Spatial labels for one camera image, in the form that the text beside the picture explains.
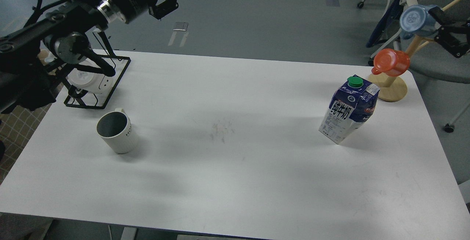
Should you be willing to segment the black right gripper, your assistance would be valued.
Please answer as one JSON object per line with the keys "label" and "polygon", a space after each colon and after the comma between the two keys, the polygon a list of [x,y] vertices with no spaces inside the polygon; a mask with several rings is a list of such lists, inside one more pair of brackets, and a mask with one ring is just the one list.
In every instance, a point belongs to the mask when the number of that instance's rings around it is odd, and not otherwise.
{"label": "black right gripper", "polygon": [[470,50],[470,21],[465,22],[452,21],[439,7],[430,9],[430,15],[440,25],[437,28],[437,34],[434,41],[440,44],[453,57],[461,58],[467,55]]}

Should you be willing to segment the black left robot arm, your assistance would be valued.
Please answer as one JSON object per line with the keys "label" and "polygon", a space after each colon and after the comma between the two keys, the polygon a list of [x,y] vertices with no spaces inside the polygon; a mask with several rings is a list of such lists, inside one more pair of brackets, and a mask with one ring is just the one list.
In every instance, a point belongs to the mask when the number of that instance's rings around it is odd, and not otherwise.
{"label": "black left robot arm", "polygon": [[54,103],[54,89],[74,69],[114,76],[87,31],[106,30],[115,19],[129,24],[144,12],[162,19],[177,8],[178,0],[59,0],[36,7],[22,29],[1,37],[1,113]]}

